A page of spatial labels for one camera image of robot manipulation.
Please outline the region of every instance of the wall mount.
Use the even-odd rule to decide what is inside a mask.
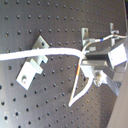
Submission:
[[[47,42],[42,38],[42,36],[39,36],[37,39],[35,45],[33,46],[34,49],[44,49],[49,48],[49,45]],[[41,62],[47,63],[48,58],[45,55],[33,57],[33,58],[27,58],[16,81],[23,86],[26,90],[29,89],[33,78],[35,77],[35,74],[41,74],[43,72],[43,69],[40,67]]]

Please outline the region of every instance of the white cord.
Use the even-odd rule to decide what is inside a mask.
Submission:
[[[82,49],[82,53],[85,51],[85,49],[91,45],[92,43],[87,43],[83,49]],[[81,61],[82,61],[82,58],[79,59],[79,62],[78,62],[78,67],[77,67],[77,73],[76,73],[76,78],[75,78],[75,82],[74,82],[74,86],[73,86],[73,89],[72,89],[72,93],[71,93],[71,97],[70,97],[70,100],[69,100],[69,107],[71,107],[71,105],[76,102],[76,100],[78,100],[82,95],[83,93],[79,93],[79,95],[77,96],[77,98],[74,97],[75,95],[75,90],[76,90],[76,86],[77,86],[77,83],[78,83],[78,79],[79,79],[79,73],[80,73],[80,64],[81,64]]]
[[[48,48],[48,49],[34,49],[34,50],[20,51],[14,53],[0,54],[0,61],[41,56],[41,55],[73,55],[79,58],[85,57],[85,55],[80,50],[73,48]]]
[[[91,87],[92,85],[92,81],[93,81],[93,78],[89,78],[88,80],[88,83],[87,85],[84,87],[84,89],[79,93],[77,94],[68,104],[69,107],[72,106],[73,103],[75,103],[79,98],[81,98],[88,90],[89,88]]]

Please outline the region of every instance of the metal plate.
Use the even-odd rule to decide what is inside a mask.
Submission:
[[[110,34],[110,23],[126,33],[123,1],[117,0],[1,0],[0,53],[31,49],[39,35],[50,47],[82,48],[81,28],[89,36]],[[98,43],[98,50],[110,40]],[[3,128],[105,128],[116,96],[102,85],[68,107],[78,58],[48,56],[26,91],[16,82],[25,59],[0,62],[0,127]],[[76,93],[85,86],[81,72]]]

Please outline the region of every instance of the metal bracket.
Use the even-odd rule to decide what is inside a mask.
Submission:
[[[49,48],[49,45],[47,42],[42,38],[42,36],[39,36],[37,39],[35,45],[32,49],[42,49],[42,48]],[[23,86],[26,90],[31,85],[31,82],[33,78],[35,77],[35,74],[41,74],[43,72],[43,69],[40,67],[41,62],[47,63],[48,58],[45,55],[37,56],[33,58],[27,58],[26,62],[24,63],[16,81]]]
[[[89,38],[89,30],[88,28],[81,28],[81,35],[82,35],[82,45],[83,47],[90,42],[95,42],[95,38]]]
[[[114,30],[114,23],[110,23],[110,32],[111,34],[119,34],[119,30]],[[111,46],[115,45],[115,40],[119,39],[118,37],[111,38]]]

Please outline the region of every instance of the black pegboard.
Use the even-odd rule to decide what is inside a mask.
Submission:
[[[50,47],[81,50],[81,27],[90,37],[110,34],[110,23],[126,33],[122,0],[1,0],[0,53],[31,49],[39,35]],[[107,47],[110,41],[97,44]],[[26,91],[16,82],[25,59],[0,62],[0,128],[105,128],[116,96],[94,85],[68,107],[78,58],[48,56],[42,75]],[[76,93],[85,86],[81,71]]]

